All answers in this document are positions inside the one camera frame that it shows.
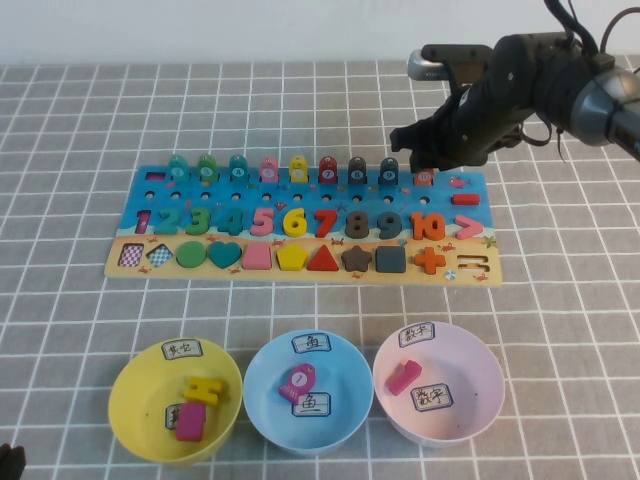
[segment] red triangle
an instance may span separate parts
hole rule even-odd
[[[333,255],[326,245],[321,246],[307,264],[307,270],[312,272],[337,272],[340,270]]]

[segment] pink bowl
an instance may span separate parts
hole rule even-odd
[[[409,360],[422,372],[395,396],[387,380]],[[496,357],[478,337],[448,323],[415,323],[393,333],[376,354],[373,382],[393,426],[428,447],[457,445],[484,431],[504,402]]]

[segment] table surface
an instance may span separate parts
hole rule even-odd
[[[620,57],[625,67],[640,57]],[[0,443],[26,480],[631,479],[640,459],[640,165],[565,137],[492,155],[500,288],[106,279],[135,169],[244,153],[285,164],[389,155],[388,133],[431,115],[441,82],[404,62],[0,68]],[[529,135],[546,134],[541,123]],[[397,156],[407,167],[407,156]],[[179,335],[224,345],[242,370],[270,338],[318,327],[373,359],[400,326],[451,322],[506,377],[500,417],[449,450],[406,441],[374,403],[339,450],[289,457],[244,412],[188,473],[136,459],[107,420],[137,352]]]

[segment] teal heart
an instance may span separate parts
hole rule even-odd
[[[235,242],[213,242],[209,247],[209,258],[218,268],[227,268],[240,260],[242,248]]]

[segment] wooden puzzle board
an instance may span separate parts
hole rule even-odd
[[[134,179],[129,198],[116,232],[105,275],[109,277],[148,277],[183,279],[254,280],[282,282],[321,283],[397,283],[496,286],[502,283],[502,272],[495,242],[489,196],[481,173],[437,172],[431,186],[414,185],[414,175],[407,171],[398,174],[398,185],[379,185],[379,171],[367,169],[368,183],[351,185],[347,182],[346,169],[340,169],[335,184],[318,183],[317,168],[309,169],[309,183],[290,183],[289,171],[279,169],[278,183],[259,181],[257,168],[249,169],[247,182],[231,181],[228,168],[218,168],[218,182],[200,181],[195,167],[190,167],[188,182],[172,181],[167,166],[141,168]],[[480,196],[478,206],[452,205],[454,194],[472,193]],[[203,235],[188,235],[185,228],[192,223],[191,210],[205,207],[211,214],[210,228]],[[181,212],[178,233],[158,235],[155,228],[162,221],[160,211],[177,208]],[[250,234],[257,208],[273,208],[274,230],[264,237]],[[303,208],[307,220],[307,233],[291,238],[283,231],[283,219],[294,208]],[[232,209],[241,209],[242,232],[231,236],[218,231],[220,222]],[[336,210],[338,218],[325,238],[316,238],[320,222],[314,219],[317,210]],[[349,213],[361,211],[368,217],[369,235],[364,239],[351,239],[345,235]],[[402,231],[390,240],[381,240],[377,219],[384,212],[400,215]],[[440,241],[426,238],[414,240],[410,216],[441,214],[446,223],[446,236]],[[457,215],[482,223],[481,234],[466,240],[456,238],[461,227],[454,223]],[[215,241],[236,242],[243,252],[253,242],[268,243],[271,249],[270,270],[247,270],[238,260],[228,268],[218,268],[210,259],[196,268],[183,268],[176,261],[176,250],[185,242],[197,241],[207,249]],[[339,271],[282,271],[276,252],[287,245],[296,244],[308,253],[308,260],[326,245],[340,266]],[[341,261],[341,254],[359,245],[372,254],[372,262],[366,272],[348,272]],[[376,271],[375,251],[380,246],[401,246],[405,249],[405,273],[380,273]],[[433,247],[443,255],[446,266],[439,267],[435,275],[428,275],[422,266],[413,263],[415,255]]]

